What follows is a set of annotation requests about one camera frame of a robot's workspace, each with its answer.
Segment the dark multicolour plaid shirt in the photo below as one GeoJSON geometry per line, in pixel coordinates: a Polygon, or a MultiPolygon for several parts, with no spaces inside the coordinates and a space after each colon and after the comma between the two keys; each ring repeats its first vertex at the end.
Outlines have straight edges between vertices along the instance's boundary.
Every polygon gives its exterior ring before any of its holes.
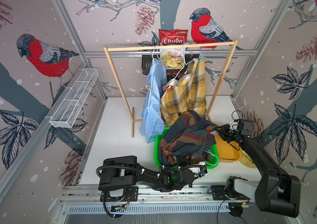
{"type": "Polygon", "coordinates": [[[195,111],[186,111],[161,138],[158,146],[159,163],[174,167],[177,165],[174,156],[197,158],[205,149],[216,144],[212,132],[217,127],[195,111]]]}

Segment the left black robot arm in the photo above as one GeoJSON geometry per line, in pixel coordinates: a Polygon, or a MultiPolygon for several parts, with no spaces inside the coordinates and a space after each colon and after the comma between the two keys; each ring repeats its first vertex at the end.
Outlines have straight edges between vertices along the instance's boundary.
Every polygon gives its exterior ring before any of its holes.
{"type": "Polygon", "coordinates": [[[204,164],[179,166],[177,168],[162,166],[159,171],[147,169],[137,162],[136,156],[109,158],[96,169],[100,178],[98,190],[115,191],[135,185],[144,185],[159,192],[182,190],[192,187],[196,179],[207,173],[204,164]]]}

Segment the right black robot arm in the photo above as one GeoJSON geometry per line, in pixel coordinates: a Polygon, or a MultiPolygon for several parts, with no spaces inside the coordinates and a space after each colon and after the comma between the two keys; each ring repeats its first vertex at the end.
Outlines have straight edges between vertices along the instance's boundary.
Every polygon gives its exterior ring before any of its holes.
{"type": "Polygon", "coordinates": [[[255,189],[243,179],[233,182],[234,191],[253,199],[260,211],[296,218],[299,215],[301,182],[298,177],[284,171],[254,137],[232,130],[226,124],[214,130],[227,143],[236,142],[254,162],[261,174],[255,189]]]}

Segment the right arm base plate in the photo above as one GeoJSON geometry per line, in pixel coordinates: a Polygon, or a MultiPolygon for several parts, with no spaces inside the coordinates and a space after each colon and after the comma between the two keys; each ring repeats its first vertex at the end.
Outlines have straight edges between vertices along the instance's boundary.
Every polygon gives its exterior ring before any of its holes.
{"type": "Polygon", "coordinates": [[[214,201],[243,201],[249,202],[250,199],[239,193],[229,193],[225,185],[211,185],[208,193],[212,195],[214,201]]]}

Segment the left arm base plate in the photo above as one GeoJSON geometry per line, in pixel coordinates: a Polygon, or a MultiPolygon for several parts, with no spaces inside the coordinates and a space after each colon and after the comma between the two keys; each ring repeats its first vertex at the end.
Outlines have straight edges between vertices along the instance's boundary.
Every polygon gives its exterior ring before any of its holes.
{"type": "Polygon", "coordinates": [[[102,191],[100,202],[136,202],[139,188],[136,186],[114,191],[102,191]]]}

